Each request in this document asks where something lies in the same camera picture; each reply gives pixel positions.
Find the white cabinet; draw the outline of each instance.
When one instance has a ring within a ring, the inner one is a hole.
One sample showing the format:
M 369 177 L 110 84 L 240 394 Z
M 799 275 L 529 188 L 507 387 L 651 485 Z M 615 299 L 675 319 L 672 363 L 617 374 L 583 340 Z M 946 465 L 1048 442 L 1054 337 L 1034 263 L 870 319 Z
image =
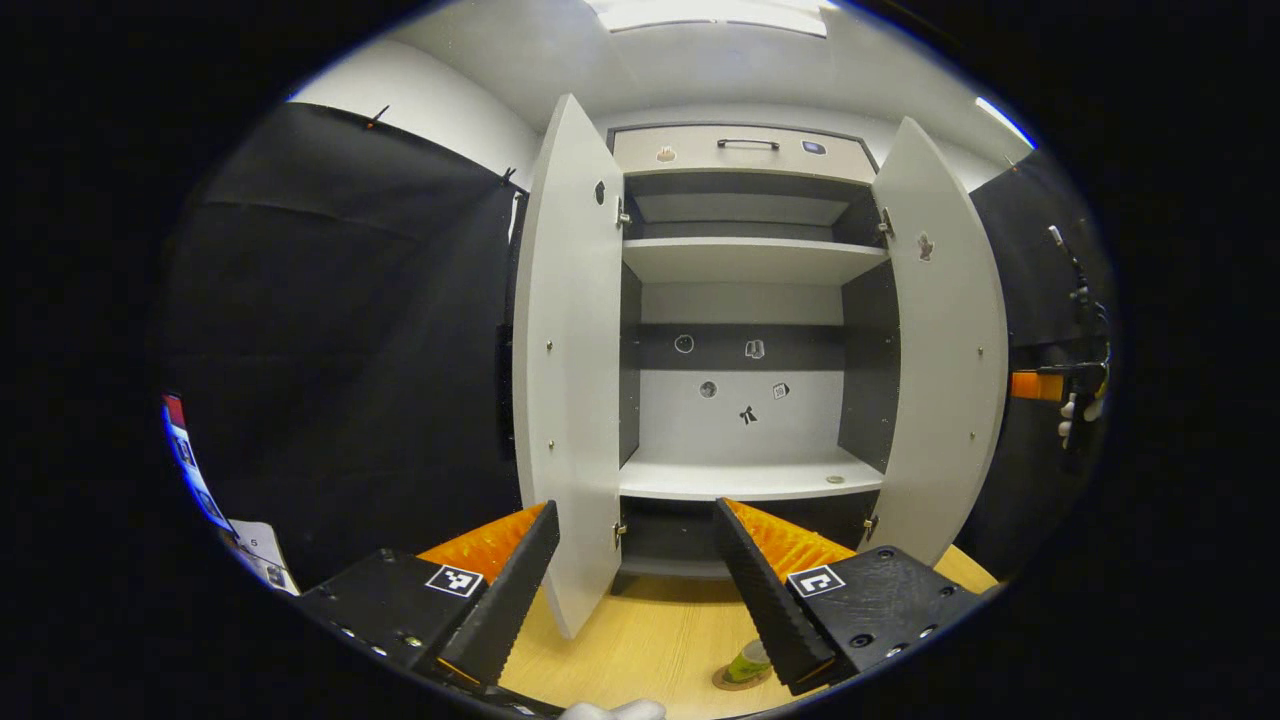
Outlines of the white cabinet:
M 850 544 L 874 507 L 872 544 L 936 561 L 1007 382 L 991 249 L 937 147 L 906 119 L 877 173 L 860 142 L 806 131 L 612 136 L 613 154 L 561 99 L 517 270 L 517 468 L 526 505 L 559 505 L 562 633 L 620 568 L 714 577 L 692 548 L 722 496 L 801 524 L 812 509 Z M 762 138 L 780 147 L 732 142 Z

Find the cabinet door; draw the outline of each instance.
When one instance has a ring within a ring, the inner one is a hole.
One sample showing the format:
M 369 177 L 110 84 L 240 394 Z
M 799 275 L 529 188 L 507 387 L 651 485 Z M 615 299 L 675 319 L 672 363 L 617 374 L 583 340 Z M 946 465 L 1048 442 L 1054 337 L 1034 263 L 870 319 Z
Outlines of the cabinet door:
M 1000 436 L 1009 383 L 1005 301 L 960 181 L 910 118 L 872 183 L 887 210 L 901 389 L 870 546 L 933 565 L 969 515 Z
M 572 95 L 534 168 L 516 272 L 512 406 L 525 506 L 554 500 L 561 541 L 543 587 L 572 638 L 621 562 L 618 332 L 622 172 Z

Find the black sticker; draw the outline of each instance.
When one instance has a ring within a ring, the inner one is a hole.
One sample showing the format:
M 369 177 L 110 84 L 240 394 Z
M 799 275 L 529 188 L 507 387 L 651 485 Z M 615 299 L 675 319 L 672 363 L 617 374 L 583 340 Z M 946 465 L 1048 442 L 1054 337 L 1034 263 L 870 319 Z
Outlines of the black sticker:
M 800 593 L 800 597 L 822 594 L 845 587 L 845 580 L 841 580 L 840 575 L 827 565 L 791 573 L 787 575 L 787 582 Z
M 471 593 L 475 592 L 476 585 L 480 584 L 480 579 L 483 577 L 484 575 L 470 570 L 461 570 L 458 568 L 442 565 L 440 569 L 431 575 L 431 579 L 426 582 L 426 587 L 461 597 L 471 597 Z

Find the white shelf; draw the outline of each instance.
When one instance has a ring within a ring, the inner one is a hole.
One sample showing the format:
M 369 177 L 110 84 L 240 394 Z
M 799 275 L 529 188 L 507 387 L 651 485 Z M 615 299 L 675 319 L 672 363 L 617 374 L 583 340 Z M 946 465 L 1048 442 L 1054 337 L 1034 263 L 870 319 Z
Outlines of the white shelf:
M 888 259 L 861 245 L 764 237 L 628 240 L 622 260 L 644 283 L 842 286 Z
M 785 459 L 778 464 L 696 465 L 672 464 L 650 457 L 644 445 L 618 474 L 626 497 L 657 500 L 791 500 L 867 492 L 881 486 L 883 475 L 838 447 L 806 455 L 804 461 Z M 841 484 L 829 475 L 845 478 Z

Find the orange part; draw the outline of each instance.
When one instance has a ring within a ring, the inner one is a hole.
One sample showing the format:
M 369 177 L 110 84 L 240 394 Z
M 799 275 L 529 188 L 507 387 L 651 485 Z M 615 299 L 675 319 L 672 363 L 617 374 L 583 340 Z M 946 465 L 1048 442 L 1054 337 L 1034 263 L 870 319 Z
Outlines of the orange part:
M 724 502 L 742 523 L 742 528 L 751 536 L 755 546 L 760 548 L 760 553 L 764 555 L 764 560 L 773 569 L 778 580 L 783 583 L 787 582 L 787 575 L 791 573 L 829 565 L 856 555 L 840 543 L 831 542 L 813 530 L 787 523 L 763 510 L 727 497 Z
M 1012 373 L 1009 392 L 1014 397 L 1028 400 L 1062 400 L 1062 375 L 1041 375 L 1038 373 Z
M 419 553 L 419 559 L 480 573 L 492 585 L 545 506 L 545 502 L 540 502 L 488 525 L 480 525 Z

